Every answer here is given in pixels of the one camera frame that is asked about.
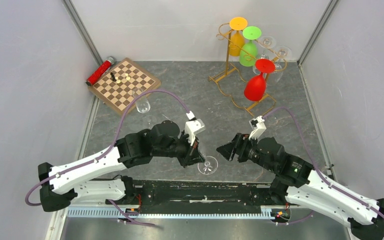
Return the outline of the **clear green-rimmed wine glass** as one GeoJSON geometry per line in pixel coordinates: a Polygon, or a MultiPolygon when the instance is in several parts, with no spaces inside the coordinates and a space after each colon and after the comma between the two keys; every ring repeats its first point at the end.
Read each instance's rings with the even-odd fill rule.
{"type": "Polygon", "coordinates": [[[204,147],[200,147],[199,152],[204,158],[204,162],[199,162],[197,164],[198,171],[203,175],[214,174],[219,167],[219,162],[217,158],[210,155],[209,151],[204,147]]]}

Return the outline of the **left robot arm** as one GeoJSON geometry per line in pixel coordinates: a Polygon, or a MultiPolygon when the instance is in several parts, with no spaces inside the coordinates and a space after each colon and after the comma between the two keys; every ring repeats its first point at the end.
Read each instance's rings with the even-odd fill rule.
{"type": "Polygon", "coordinates": [[[72,203],[100,200],[131,204],[137,198],[132,178],[97,178],[149,164],[154,157],[176,158],[184,168],[203,163],[205,159],[199,151],[197,134],[204,130],[201,119],[187,121],[183,131],[176,123],[165,120],[151,129],[127,134],[114,145],[75,162],[59,166],[44,162],[38,166],[42,209],[55,212],[72,203]]]}

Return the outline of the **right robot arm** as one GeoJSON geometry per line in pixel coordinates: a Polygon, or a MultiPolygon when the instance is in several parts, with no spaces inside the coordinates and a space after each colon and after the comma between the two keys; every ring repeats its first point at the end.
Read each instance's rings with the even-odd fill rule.
{"type": "Polygon", "coordinates": [[[318,173],[311,163],[287,153],[273,137],[256,140],[238,133],[216,150],[228,161],[251,161],[273,173],[268,190],[273,203],[316,211],[349,228],[360,240],[384,238],[384,198],[365,197],[318,173]]]}

